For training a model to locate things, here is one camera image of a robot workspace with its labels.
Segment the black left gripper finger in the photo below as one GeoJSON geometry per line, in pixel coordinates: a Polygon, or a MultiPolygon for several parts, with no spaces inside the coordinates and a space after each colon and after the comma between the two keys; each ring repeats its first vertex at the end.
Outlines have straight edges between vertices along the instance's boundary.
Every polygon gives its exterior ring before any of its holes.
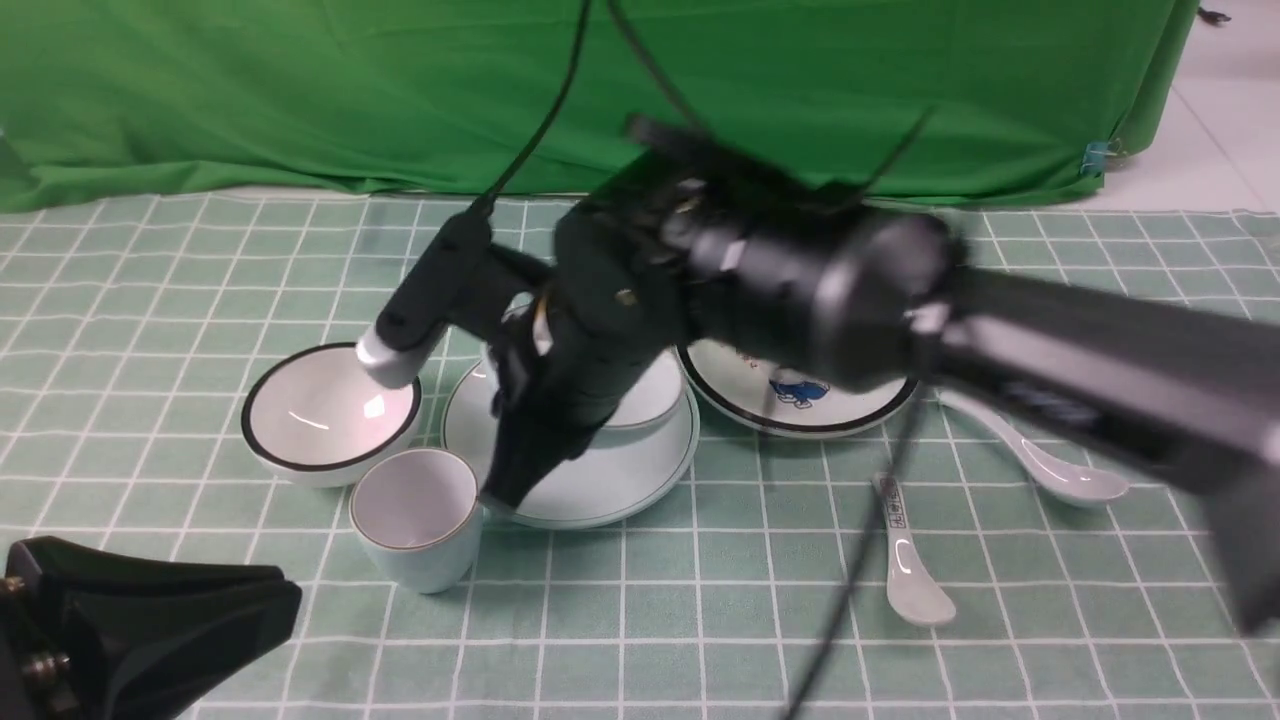
{"type": "Polygon", "coordinates": [[[179,717],[284,644],[301,601],[276,566],[18,541],[5,568],[5,715],[179,717]]]}

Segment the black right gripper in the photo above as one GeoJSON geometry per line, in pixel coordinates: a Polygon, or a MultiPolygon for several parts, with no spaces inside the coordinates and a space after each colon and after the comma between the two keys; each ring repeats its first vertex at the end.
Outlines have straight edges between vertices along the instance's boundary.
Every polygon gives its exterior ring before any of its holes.
{"type": "Polygon", "coordinates": [[[716,340],[762,350],[762,173],[749,161],[645,151],[556,225],[545,290],[545,388],[490,354],[497,419],[480,500],[513,512],[582,456],[664,348],[716,340]],[[609,418],[596,401],[621,401],[609,418]]]}

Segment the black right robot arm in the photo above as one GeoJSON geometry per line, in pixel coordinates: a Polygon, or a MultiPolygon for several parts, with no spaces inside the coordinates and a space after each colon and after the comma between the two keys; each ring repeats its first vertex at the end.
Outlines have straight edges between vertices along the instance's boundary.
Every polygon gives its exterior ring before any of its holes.
{"type": "Polygon", "coordinates": [[[1276,325],[977,268],[938,217],[653,149],[559,219],[554,255],[489,343],[488,506],[577,457],[657,355],[714,340],[847,392],[956,389],[1181,489],[1236,625],[1277,618],[1276,325]]]}

